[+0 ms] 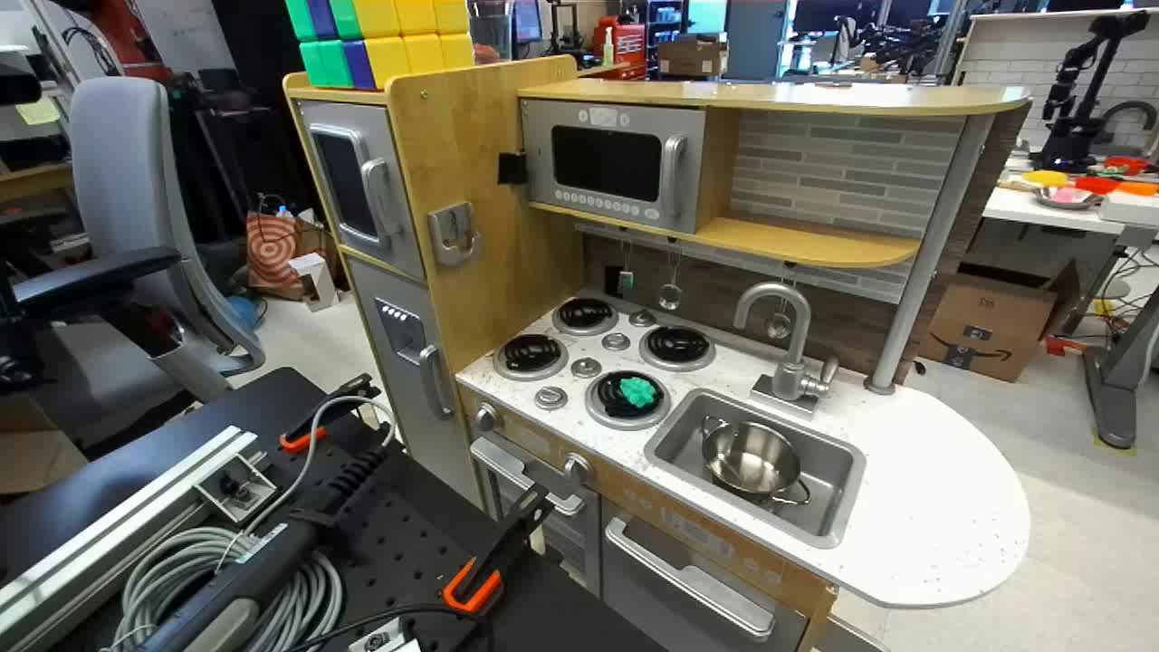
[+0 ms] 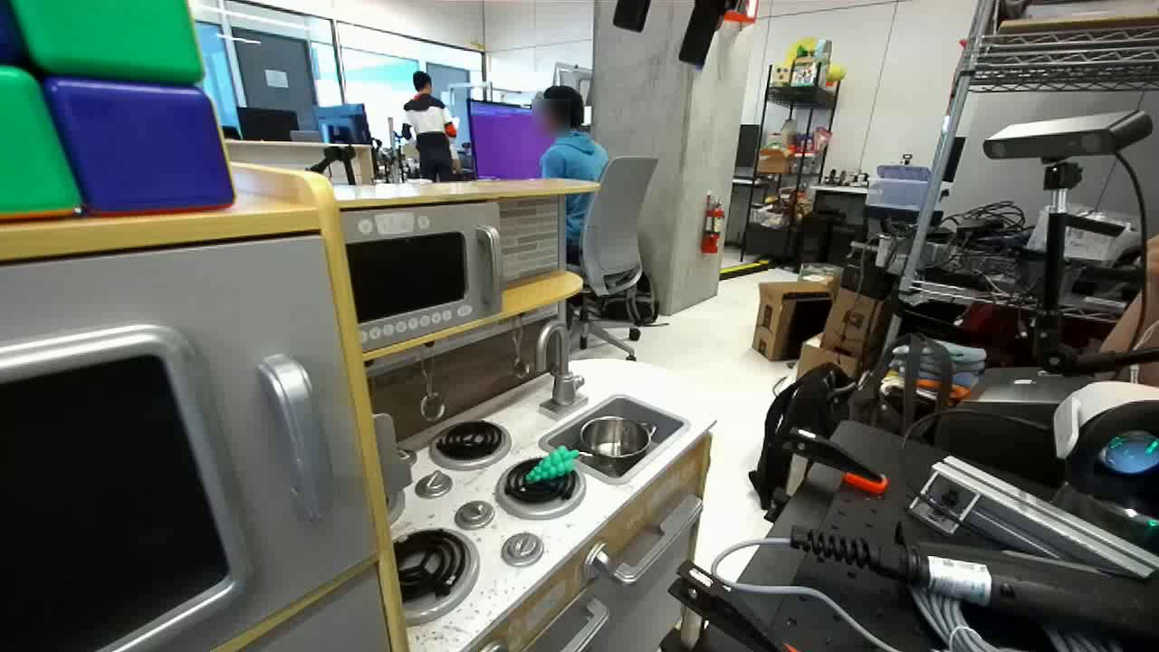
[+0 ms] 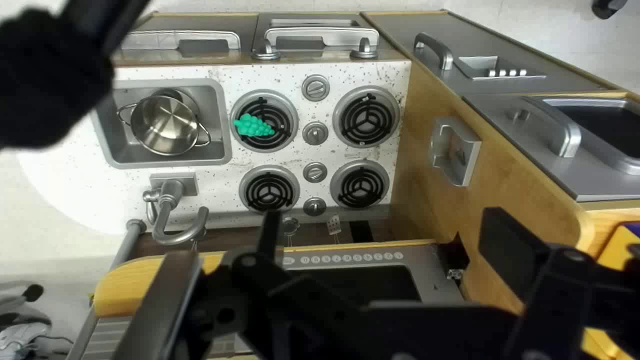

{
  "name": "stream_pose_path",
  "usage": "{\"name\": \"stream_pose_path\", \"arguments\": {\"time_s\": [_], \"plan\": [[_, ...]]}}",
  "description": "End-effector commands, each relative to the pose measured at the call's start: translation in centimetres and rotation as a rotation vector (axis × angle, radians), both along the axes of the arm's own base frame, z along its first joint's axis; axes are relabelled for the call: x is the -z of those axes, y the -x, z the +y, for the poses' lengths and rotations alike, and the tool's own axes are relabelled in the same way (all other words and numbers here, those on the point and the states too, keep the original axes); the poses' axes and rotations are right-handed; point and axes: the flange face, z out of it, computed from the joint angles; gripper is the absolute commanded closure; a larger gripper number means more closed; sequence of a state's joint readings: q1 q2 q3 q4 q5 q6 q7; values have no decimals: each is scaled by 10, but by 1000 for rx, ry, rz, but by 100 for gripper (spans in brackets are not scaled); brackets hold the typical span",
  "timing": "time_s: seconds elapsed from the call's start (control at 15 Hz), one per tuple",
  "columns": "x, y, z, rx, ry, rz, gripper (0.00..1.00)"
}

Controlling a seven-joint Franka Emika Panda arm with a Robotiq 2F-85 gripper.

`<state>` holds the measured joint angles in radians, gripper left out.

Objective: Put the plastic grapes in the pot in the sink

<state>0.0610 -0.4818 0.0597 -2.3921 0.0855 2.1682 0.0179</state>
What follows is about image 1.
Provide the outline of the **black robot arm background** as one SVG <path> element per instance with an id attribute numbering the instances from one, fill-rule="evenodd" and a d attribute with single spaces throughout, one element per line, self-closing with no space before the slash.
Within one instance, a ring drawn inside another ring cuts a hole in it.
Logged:
<path id="1" fill-rule="evenodd" d="M 1082 174 L 1095 157 L 1089 147 L 1103 139 L 1111 111 L 1097 111 L 1102 84 L 1119 53 L 1119 44 L 1146 25 L 1144 11 L 1102 14 L 1089 32 L 1072 48 L 1041 101 L 1049 125 L 1047 141 L 1028 157 L 1035 171 Z"/>

